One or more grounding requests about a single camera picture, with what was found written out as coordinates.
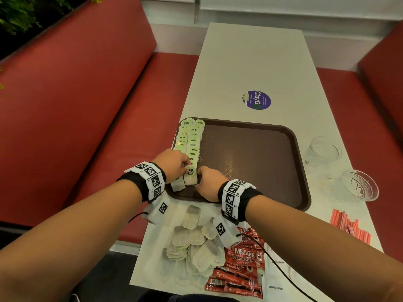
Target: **plastic tray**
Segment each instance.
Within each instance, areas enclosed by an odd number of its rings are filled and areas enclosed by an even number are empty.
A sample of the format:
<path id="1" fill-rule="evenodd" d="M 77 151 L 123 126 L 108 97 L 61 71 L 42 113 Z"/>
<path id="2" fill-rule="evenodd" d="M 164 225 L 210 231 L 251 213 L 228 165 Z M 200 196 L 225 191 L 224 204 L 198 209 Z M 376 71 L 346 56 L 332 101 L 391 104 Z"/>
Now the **plastic tray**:
<path id="1" fill-rule="evenodd" d="M 218 169 L 228 180 L 252 183 L 265 196 L 305 211 L 311 195 L 295 134 L 278 125 L 237 121 L 205 121 L 198 168 Z M 194 188 L 167 193 L 179 200 L 208 202 Z"/>

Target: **glass cup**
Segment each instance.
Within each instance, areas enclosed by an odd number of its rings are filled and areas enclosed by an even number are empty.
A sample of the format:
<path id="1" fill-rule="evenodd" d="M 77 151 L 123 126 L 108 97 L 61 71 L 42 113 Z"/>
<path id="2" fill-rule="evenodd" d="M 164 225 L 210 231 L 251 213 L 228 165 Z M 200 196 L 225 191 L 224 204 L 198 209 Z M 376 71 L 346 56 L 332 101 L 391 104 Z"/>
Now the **glass cup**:
<path id="1" fill-rule="evenodd" d="M 316 137 L 305 152 L 304 163 L 317 167 L 341 158 L 341 149 L 327 137 Z"/>
<path id="2" fill-rule="evenodd" d="M 379 196 L 375 181 L 366 173 L 347 170 L 330 185 L 332 195 L 340 200 L 374 201 Z"/>

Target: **pile of tea bags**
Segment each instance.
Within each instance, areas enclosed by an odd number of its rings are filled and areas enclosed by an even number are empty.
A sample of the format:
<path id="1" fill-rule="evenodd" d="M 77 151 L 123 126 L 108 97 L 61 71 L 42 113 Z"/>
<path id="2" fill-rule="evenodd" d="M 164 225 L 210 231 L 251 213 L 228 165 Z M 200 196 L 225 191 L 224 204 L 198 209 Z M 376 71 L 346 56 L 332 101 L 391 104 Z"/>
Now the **pile of tea bags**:
<path id="1" fill-rule="evenodd" d="M 162 252 L 161 263 L 158 267 L 163 280 L 171 275 L 180 285 L 194 284 L 198 288 L 204 288 L 209 276 L 215 267 L 221 267 L 225 263 L 224 245 L 217 236 L 210 234 L 207 239 L 203 235 L 203 228 L 198 225 L 201 210 L 195 206 L 189 206 L 183 218 L 182 225 L 174 228 L 171 242 Z M 209 231 L 211 220 L 207 222 Z"/>
<path id="2" fill-rule="evenodd" d="M 183 190 L 186 186 L 198 183 L 196 170 L 204 126 L 205 124 L 203 120 L 195 120 L 191 117 L 183 120 L 179 126 L 174 149 L 187 154 L 191 165 L 187 167 L 189 169 L 188 174 L 179 177 L 171 183 L 174 192 Z"/>

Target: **sticker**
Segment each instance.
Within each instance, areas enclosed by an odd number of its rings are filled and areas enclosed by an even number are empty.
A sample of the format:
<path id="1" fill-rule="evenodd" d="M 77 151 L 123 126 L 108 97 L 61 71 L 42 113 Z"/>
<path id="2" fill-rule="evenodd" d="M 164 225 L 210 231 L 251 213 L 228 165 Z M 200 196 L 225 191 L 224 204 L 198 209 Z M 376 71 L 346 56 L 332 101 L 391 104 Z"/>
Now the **sticker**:
<path id="1" fill-rule="evenodd" d="M 272 103 L 269 96 L 260 91 L 248 91 L 243 95 L 242 101 L 246 106 L 255 110 L 269 108 Z"/>

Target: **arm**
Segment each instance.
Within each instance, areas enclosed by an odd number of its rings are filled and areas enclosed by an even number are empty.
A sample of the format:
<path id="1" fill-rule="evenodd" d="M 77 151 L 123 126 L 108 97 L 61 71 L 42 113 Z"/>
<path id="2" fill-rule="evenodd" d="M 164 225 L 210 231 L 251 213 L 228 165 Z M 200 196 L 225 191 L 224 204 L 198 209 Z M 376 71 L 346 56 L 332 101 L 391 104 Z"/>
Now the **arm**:
<path id="1" fill-rule="evenodd" d="M 201 167 L 209 201 L 227 179 Z M 247 222 L 305 279 L 335 301 L 403 301 L 403 264 L 338 228 L 264 196 L 250 199 Z"/>
<path id="2" fill-rule="evenodd" d="M 166 150 L 153 162 L 172 182 L 189 157 Z M 138 187 L 120 180 L 64 209 L 0 251 L 1 301 L 57 301 L 114 244 L 142 201 Z"/>

